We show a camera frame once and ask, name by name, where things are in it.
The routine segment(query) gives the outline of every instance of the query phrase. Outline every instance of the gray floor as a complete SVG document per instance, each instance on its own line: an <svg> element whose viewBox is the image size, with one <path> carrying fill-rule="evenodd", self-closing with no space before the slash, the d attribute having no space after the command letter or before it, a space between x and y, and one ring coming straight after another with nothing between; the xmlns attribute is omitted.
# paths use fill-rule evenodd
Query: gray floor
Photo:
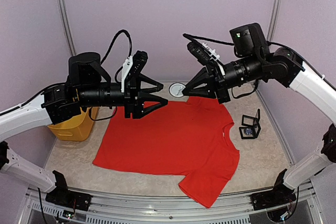
<svg viewBox="0 0 336 224"><path fill-rule="evenodd" d="M170 83L158 95L169 100L185 101L187 98L174 99L167 91ZM249 84L235 88L235 95L251 90ZM235 125L230 138L240 150L240 161L233 179L222 193L235 193L272 186L280 171L288 167L281 144L271 126L260 100L255 94L225 103ZM261 110L262 127L256 140L242 140L238 127L242 114L254 116ZM111 111L102 108L98 117L110 115ZM68 186L108 193L143 196L182 196L178 183L184 176L157 176L137 173L117 172L92 165L108 121L96 122L90 137L84 142L64 142L57 140L46 168L63 173Z"/></svg>

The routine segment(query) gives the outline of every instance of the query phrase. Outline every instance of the white bracket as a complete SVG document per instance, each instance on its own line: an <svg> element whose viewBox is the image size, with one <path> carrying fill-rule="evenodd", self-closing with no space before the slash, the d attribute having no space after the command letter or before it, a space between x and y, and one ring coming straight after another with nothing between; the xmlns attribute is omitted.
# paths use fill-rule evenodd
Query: white bracket
<svg viewBox="0 0 336 224"><path fill-rule="evenodd" d="M208 51L210 52L210 57L213 58L215 61L217 61L217 64L218 64L218 66L219 66L219 69L220 69L222 75L225 75L225 71L224 71L222 65L220 65L220 64L218 63L219 58L220 58L220 55L218 55L218 54L216 53L216 49L211 49L211 48L208 46L207 43L202 43L202 46L203 46L206 50L208 50Z"/></svg>
<svg viewBox="0 0 336 224"><path fill-rule="evenodd" d="M125 62L122 64L122 70L121 70L121 93L124 93L125 91L125 79L130 72L131 68L133 66L133 56L130 55L127 57Z"/></svg>

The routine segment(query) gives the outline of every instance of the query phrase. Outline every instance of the lavender wall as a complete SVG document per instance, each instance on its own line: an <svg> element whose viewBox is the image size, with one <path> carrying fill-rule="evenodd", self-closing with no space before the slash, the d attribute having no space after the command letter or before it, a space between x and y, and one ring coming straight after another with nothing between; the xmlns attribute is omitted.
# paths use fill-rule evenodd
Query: lavender wall
<svg viewBox="0 0 336 224"><path fill-rule="evenodd" d="M0 111L64 81L69 52L56 0L0 0ZM43 166L55 137L46 128L8 139L22 157ZM0 174L0 223L15 223L27 184Z"/></svg>
<svg viewBox="0 0 336 224"><path fill-rule="evenodd" d="M282 0L274 41L302 54L336 84L335 0ZM291 90L271 81L260 87L296 161L313 151L331 124L318 109ZM327 223L335 223L336 167L332 165L312 182Z"/></svg>
<svg viewBox="0 0 336 224"><path fill-rule="evenodd" d="M230 40L229 30L259 22L266 31L273 0L66 0L77 52L106 53L112 37L127 29L133 52L144 50L144 73L164 81L189 80L201 65L186 50L182 33ZM114 75L128 54L122 36L105 62ZM235 59L232 47L216 45L224 62Z"/></svg>

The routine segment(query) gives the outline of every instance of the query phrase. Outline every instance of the t-shirt sleeve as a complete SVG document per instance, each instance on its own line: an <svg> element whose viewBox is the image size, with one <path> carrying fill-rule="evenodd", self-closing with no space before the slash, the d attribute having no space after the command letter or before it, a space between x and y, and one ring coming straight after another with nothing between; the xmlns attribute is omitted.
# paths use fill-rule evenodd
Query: t-shirt sleeve
<svg viewBox="0 0 336 224"><path fill-rule="evenodd" d="M216 173L199 169L188 174L178 186L187 196L210 208L228 181L225 177L216 176Z"/></svg>

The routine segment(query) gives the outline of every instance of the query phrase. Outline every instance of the black cable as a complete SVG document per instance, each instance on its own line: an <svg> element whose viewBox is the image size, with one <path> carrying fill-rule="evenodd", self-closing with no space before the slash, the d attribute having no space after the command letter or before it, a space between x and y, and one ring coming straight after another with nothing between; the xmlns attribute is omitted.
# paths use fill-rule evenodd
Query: black cable
<svg viewBox="0 0 336 224"><path fill-rule="evenodd" d="M89 108L89 117L90 117L91 120L93 120L93 121L95 121L95 122L96 122L96 121L103 121L103 120L111 119L111 118L113 118L113 117L116 115L116 113L117 113L117 109L118 109L118 107L116 107L116 108L114 109L113 114L112 114L111 116L107 117L107 118L93 119L92 116L91 116L91 111L92 111L92 107L91 107L91 108Z"/></svg>
<svg viewBox="0 0 336 224"><path fill-rule="evenodd" d="M203 45L200 42L198 42L196 39L194 39L194 36L192 36L190 34L183 34L183 37L190 40L191 42L197 44L198 46L203 47Z"/></svg>
<svg viewBox="0 0 336 224"><path fill-rule="evenodd" d="M298 203L299 203L299 189L300 189L300 187L298 186L298 193L297 193L297 196L296 196L296 203L295 203L295 206L294 206L294 210L293 210L293 212L290 214L290 216L287 218L287 219L285 219L285 220L288 220L290 217L292 217L293 215L294 215L294 212L295 212L295 210L296 210L296 207L298 206Z"/></svg>
<svg viewBox="0 0 336 224"><path fill-rule="evenodd" d="M290 51L292 51L294 54L298 55L319 77L322 78L322 75L303 57L301 56L299 53L297 53L294 49L290 48L290 47L287 47L283 44L280 44L280 43L276 43L276 42L270 42L268 41L268 43L270 45L276 45L276 46L279 46L279 47L284 47ZM326 78L323 78L323 80L333 89L336 91L336 88L326 79Z"/></svg>
<svg viewBox="0 0 336 224"><path fill-rule="evenodd" d="M191 35L191 34L185 34L185 35L188 35L188 36L190 36L194 39L201 39L201 40L205 40L205 41L214 42L214 43L217 43L217 44L223 44L223 45L227 45L227 46L234 46L235 45L231 42L225 42L225 41L220 41L220 40L216 40L216 39L209 39L209 38L204 38L204 37L200 37L200 36L194 36L194 35Z"/></svg>
<svg viewBox="0 0 336 224"><path fill-rule="evenodd" d="M255 80L255 82L254 82L254 88L253 88L253 90L252 90L251 92L244 93L244 94L240 94L240 95L238 95L238 96L236 96L236 97L235 97L235 95L233 94L233 88L231 88L231 94L232 94L232 97L233 97L234 99L239 99L239 98L242 98L242 97L246 97L246 96L248 96L248 95L253 94L254 92L256 92L257 89L258 89L258 86L259 86L259 80Z"/></svg>
<svg viewBox="0 0 336 224"><path fill-rule="evenodd" d="M52 87L54 87L54 86L58 86L58 85L64 85L64 84L65 84L65 82L60 82L60 83L54 83L54 84L52 84L52 85L49 85L49 86L45 87L44 89L40 90L38 93L34 94L31 98L29 98L27 101L25 101L24 103L22 103L21 106L16 106L16 107L14 107L14 108L11 108L10 110L6 110L6 111L0 113L0 116L5 115L5 114L8 114L9 112L13 112L13 111L15 111L15 110L17 110L17 109L20 109L21 107L27 105L27 104L30 103L34 98L36 98L39 94L45 92L47 89L52 88Z"/></svg>
<svg viewBox="0 0 336 224"><path fill-rule="evenodd" d="M122 29L122 30L118 31L118 32L115 34L115 36L113 37L109 49L107 50L107 52L106 52L104 58L103 58L103 59L101 60L101 62L100 62L101 64L103 64L103 62L106 60L107 56L109 55L109 53L110 53L110 51L111 51L111 49L112 49L112 47L113 47L114 42L116 41L116 39L117 39L117 38L119 37L119 35L121 35L121 34L125 34L126 37L128 38L128 41L129 41L129 44L130 44L130 50L129 50L128 56L132 55L132 39L131 39L131 35L130 35L130 33L129 33L127 30Z"/></svg>
<svg viewBox="0 0 336 224"><path fill-rule="evenodd" d="M41 190L40 190L40 188L37 188L37 189L38 189L38 196L39 196L39 198L40 198L40 207L41 207L42 217L43 217L44 223L45 223L45 224L48 224L48 222L47 222L47 220L46 220L46 217L45 217L45 215L44 215L44 212L43 212Z"/></svg>
<svg viewBox="0 0 336 224"><path fill-rule="evenodd" d="M120 73L121 70L122 70L122 66L115 72L115 75L114 75L114 81L117 84L121 84L121 82L117 80L118 74Z"/></svg>

